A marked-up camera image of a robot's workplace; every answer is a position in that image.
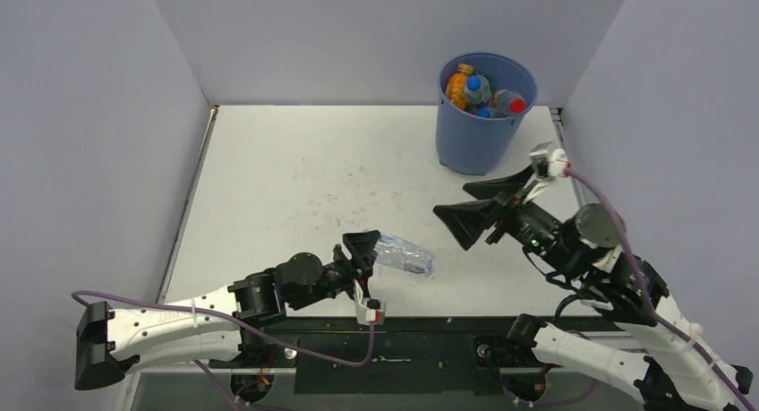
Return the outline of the crushed clear water bottle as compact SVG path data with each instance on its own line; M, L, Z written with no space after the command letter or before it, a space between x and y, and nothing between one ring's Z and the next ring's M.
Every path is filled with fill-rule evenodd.
M375 244L376 262L415 275L430 276L434 271L432 251L395 235L381 234Z

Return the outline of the blue plastic bin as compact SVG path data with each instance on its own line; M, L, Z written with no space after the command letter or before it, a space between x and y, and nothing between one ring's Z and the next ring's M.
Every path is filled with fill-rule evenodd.
M460 64L471 65L496 90L524 97L525 110L514 116L488 118L473 108L455 106L445 94ZM527 112L538 98L533 74L517 60L490 52L471 52L449 60L439 72L435 144L439 163L457 173L483 176L503 158Z

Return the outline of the Pepsi bottle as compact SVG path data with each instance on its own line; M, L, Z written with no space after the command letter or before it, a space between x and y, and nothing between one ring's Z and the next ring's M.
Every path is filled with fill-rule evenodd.
M478 108L475 115L481 118L491 118L491 112L487 107Z
M472 107L482 107L490 102L491 89L488 79L481 74L470 75L465 82L465 99Z

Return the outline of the clear bottle red label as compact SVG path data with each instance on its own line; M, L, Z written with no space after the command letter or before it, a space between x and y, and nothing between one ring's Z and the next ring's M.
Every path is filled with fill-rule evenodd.
M521 115L527 107L524 97L512 90L498 90L494 92L491 104L502 116Z

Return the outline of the orange juice bottle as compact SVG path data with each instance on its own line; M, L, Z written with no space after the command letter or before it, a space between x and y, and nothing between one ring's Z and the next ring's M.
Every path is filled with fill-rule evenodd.
M468 78L472 74L473 68L471 65L460 63L457 65L456 72L448 79L445 95L453 106L461 110L465 110L468 103L465 87Z

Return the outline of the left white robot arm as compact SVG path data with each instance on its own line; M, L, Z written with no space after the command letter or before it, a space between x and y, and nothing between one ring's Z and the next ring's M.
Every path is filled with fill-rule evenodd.
M266 326L301 310L347 294L356 319L369 328L384 321L386 305L369 292L377 258L378 230L347 233L323 263L312 253L297 253L273 268L228 286L169 304L139 303L95 291L75 291L84 306L76 328L74 387L98 390L126 375L157 365L192 360L260 364L268 344L286 347L264 333Z

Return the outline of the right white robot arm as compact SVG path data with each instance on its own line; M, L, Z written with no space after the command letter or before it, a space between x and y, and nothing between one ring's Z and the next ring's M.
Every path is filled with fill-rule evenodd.
M458 244L518 242L545 280L593 308L642 347L630 353L521 314L506 337L509 358L560 366L602 381L647 410L736 410L748 407L752 372L727 364L704 342L699 324L679 310L665 280L635 255L622 219L606 201L558 219L533 200L545 178L528 167L512 176L464 185L470 200L438 205L434 214Z

